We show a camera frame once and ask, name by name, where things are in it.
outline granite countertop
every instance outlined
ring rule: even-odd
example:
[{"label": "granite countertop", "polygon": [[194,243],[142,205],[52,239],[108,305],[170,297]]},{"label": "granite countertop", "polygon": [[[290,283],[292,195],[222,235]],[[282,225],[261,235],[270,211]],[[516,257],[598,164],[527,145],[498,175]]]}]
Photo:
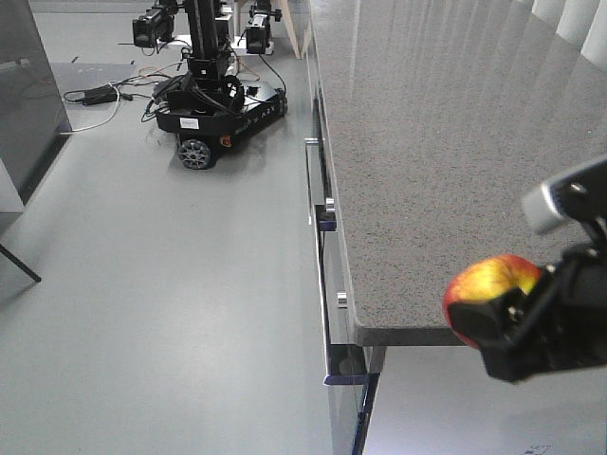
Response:
[{"label": "granite countertop", "polygon": [[607,143],[607,75],[519,2],[310,0],[354,340],[444,345],[450,279],[556,261],[521,197]]}]

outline power adapter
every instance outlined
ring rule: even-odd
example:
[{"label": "power adapter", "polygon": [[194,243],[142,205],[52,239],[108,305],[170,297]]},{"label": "power adapter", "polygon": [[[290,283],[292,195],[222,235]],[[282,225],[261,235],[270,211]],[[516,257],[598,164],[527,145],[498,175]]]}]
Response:
[{"label": "power adapter", "polygon": [[116,101],[118,94],[112,85],[109,83],[101,87],[83,90],[81,103],[85,106],[93,106],[95,104],[103,104],[105,102]]}]

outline apple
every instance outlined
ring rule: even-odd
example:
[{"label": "apple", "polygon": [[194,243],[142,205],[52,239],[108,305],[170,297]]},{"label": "apple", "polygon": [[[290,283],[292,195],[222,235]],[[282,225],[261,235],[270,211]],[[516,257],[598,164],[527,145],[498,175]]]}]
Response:
[{"label": "apple", "polygon": [[[443,313],[449,326],[451,319],[447,310],[451,304],[486,303],[513,287],[519,287],[528,294],[541,274],[536,265],[514,254],[493,256],[469,266],[451,280],[443,295]],[[476,347],[471,340],[455,334],[466,344]]]}]

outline black tripod leg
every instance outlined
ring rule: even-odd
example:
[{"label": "black tripod leg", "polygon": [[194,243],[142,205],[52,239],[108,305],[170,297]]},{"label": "black tripod leg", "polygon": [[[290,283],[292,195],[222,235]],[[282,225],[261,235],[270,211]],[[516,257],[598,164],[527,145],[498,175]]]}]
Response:
[{"label": "black tripod leg", "polygon": [[6,248],[4,248],[4,246],[2,244],[0,244],[0,253],[4,254],[7,258],[10,259],[10,261],[13,264],[17,265],[20,269],[22,269],[24,272],[26,272],[35,282],[42,281],[42,278],[40,278],[36,273],[34,273],[34,271],[31,268],[29,268],[27,265],[25,265],[21,261],[19,261],[19,258],[17,258],[14,254],[12,254]]}]

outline metal handle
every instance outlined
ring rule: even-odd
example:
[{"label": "metal handle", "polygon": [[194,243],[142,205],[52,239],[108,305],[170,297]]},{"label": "metal handle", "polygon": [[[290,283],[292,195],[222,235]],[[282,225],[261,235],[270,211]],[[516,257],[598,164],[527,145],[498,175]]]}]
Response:
[{"label": "metal handle", "polygon": [[360,346],[354,344],[334,344],[331,342],[329,329],[329,309],[326,298],[326,284],[324,280],[324,241],[318,216],[324,211],[323,205],[312,207],[312,225],[314,226],[314,241],[316,248],[316,265],[318,271],[319,289],[321,291],[321,317],[324,348],[325,378],[327,386],[355,386],[365,384],[367,369],[364,352]]},{"label": "metal handle", "polygon": [[307,223],[312,226],[312,182],[310,179],[310,153],[308,147],[311,145],[319,145],[317,137],[307,137],[305,139],[305,176],[307,183]]}]

